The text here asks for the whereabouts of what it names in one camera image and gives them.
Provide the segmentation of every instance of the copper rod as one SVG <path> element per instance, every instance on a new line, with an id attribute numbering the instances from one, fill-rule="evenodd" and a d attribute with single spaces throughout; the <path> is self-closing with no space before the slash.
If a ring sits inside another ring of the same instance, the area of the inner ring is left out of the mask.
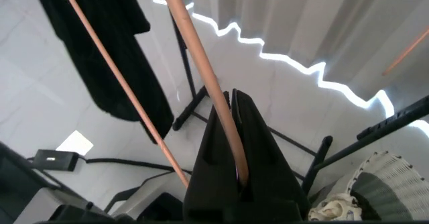
<path id="1" fill-rule="evenodd" d="M 100 53 L 103 55 L 103 58 L 106 60 L 106 63 L 109 65 L 109 68 L 112 70 L 116 79 L 119 81 L 119 84 L 121 85 L 121 87 L 123 88 L 123 90 L 125 91 L 127 96 L 129 97 L 131 102 L 133 103 L 133 105 L 134 105 L 135 109 L 137 110 L 137 112 L 139 113 L 141 119 L 143 120 L 143 122 L 145 123 L 147 128 L 149 129 L 149 132 L 152 134 L 152 136 L 156 140 L 157 144 L 159 145 L 159 147 L 161 148 L 163 153 L 166 155 L 168 161 L 171 163 L 171 165 L 173 166 L 177 175 L 180 177 L 180 180 L 182 180 L 185 187 L 188 188 L 189 182 L 188 182 L 187 177 L 183 173 L 183 171 L 180 168 L 179 164 L 177 163 L 176 159 L 174 159 L 172 153 L 169 151 L 166 143 L 164 143 L 162 137 L 160 136 L 160 134 L 156 130 L 155 126 L 150 121 L 150 118 L 147 116 L 145 110 L 141 106 L 140 102 L 137 100 L 137 97 L 135 96 L 135 94 L 131 90 L 131 88 L 129 87 L 127 81 L 123 78 L 121 72 L 119 72 L 119 69 L 116 67 L 116 64 L 113 62 L 109 53 L 106 51 L 106 48 L 103 46 L 103 43 L 101 43 L 101 41 L 100 41 L 99 37 L 97 36 L 97 34 L 95 33 L 93 27 L 89 23 L 88 19 L 85 17 L 85 14 L 80 9 L 79 4 L 76 2 L 76 0 L 68 0 L 68 1 L 70 2 L 73 9 L 75 10 L 77 15 L 79 16 L 81 22 L 83 23 L 87 32 L 89 33 L 89 35 L 93 39 L 93 41 L 94 41 L 95 45 L 97 46 L 97 48 L 99 49 Z"/>
<path id="2" fill-rule="evenodd" d="M 398 57 L 388 68 L 383 72 L 383 76 L 389 74 L 427 35 L 429 34 L 428 29 L 409 46 L 401 55 Z"/>
<path id="3" fill-rule="evenodd" d="M 225 97 L 217 82 L 217 78 L 196 33 L 194 24 L 186 10 L 183 0 L 166 0 L 180 33 L 189 49 L 192 59 L 213 101 L 219 120 L 221 121 L 229 146 L 234 156 L 240 183 L 245 186 L 249 178 L 246 155 L 234 120 L 229 111 Z"/>

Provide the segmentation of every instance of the white tiled floor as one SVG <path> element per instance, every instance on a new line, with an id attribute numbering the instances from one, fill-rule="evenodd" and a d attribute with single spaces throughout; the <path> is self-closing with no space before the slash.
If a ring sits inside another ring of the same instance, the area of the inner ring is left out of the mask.
<path id="1" fill-rule="evenodd" d="M 191 96 L 168 9 L 151 0 L 138 1 L 152 28 L 136 38 L 168 96 L 174 115 L 178 116 Z M 0 0 L 0 15 L 2 142 L 30 157 L 37 149 L 58 147 L 78 130 L 94 144 L 87 158 L 116 157 L 168 164 L 139 123 L 115 119 L 94 105 L 38 0 Z M 269 126 L 314 151 L 324 136 L 332 135 L 334 143 L 328 155 L 333 154 L 353 143 L 361 130 L 384 118 L 377 101 L 368 110 L 360 109 L 340 92 L 318 88 L 316 74 L 307 76 L 283 62 L 261 59 L 260 46 L 239 43 L 237 32 L 218 38 L 207 23 L 195 19 L 194 24 L 222 90 L 237 88 L 246 92 L 253 97 Z M 192 73 L 198 90 L 202 83 L 193 65 Z M 208 117 L 210 109 L 210 99 L 205 99 L 197 112 Z M 168 147 L 185 169 L 193 167 L 204 128 L 203 122 L 190 117 L 180 131 L 171 131 L 166 138 Z M 275 140 L 290 166 L 305 175 L 312 156 L 276 136 Z M 419 129 L 405 127 L 324 169 L 314 189 L 352 170 L 375 150 L 401 154 L 423 177 L 429 177 L 425 168 L 428 138 Z M 160 171 L 80 162 L 72 173 L 53 172 L 53 175 L 104 207 L 116 192 L 137 186 L 157 173 Z"/>

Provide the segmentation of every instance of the black cloth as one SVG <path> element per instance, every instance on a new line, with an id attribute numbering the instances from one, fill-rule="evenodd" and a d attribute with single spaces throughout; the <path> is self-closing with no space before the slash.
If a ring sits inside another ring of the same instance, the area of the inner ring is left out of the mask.
<path id="1" fill-rule="evenodd" d="M 137 0 L 76 1 L 152 123 L 165 137 L 172 126 L 173 114 L 134 38 L 134 34 L 150 30 Z M 97 106 L 114 117 L 141 121 L 68 0 L 40 2 Z M 151 137 L 147 127 L 143 126 Z"/>

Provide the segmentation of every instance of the black garment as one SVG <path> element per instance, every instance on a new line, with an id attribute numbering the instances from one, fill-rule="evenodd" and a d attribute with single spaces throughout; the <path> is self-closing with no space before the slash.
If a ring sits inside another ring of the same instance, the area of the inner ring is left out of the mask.
<path id="1" fill-rule="evenodd" d="M 97 106 L 120 119 L 141 120 L 68 0 L 40 1 Z M 152 123 L 165 137 L 172 126 L 173 114 L 134 38 L 134 34 L 150 30 L 137 1 L 76 1 Z"/>

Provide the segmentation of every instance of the crumpled cloth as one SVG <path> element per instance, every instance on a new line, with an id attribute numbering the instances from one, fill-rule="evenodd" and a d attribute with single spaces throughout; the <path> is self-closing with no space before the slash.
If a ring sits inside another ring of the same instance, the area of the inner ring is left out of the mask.
<path id="1" fill-rule="evenodd" d="M 349 194 L 334 194 L 310 209 L 309 221 L 362 221 L 362 209 Z"/>

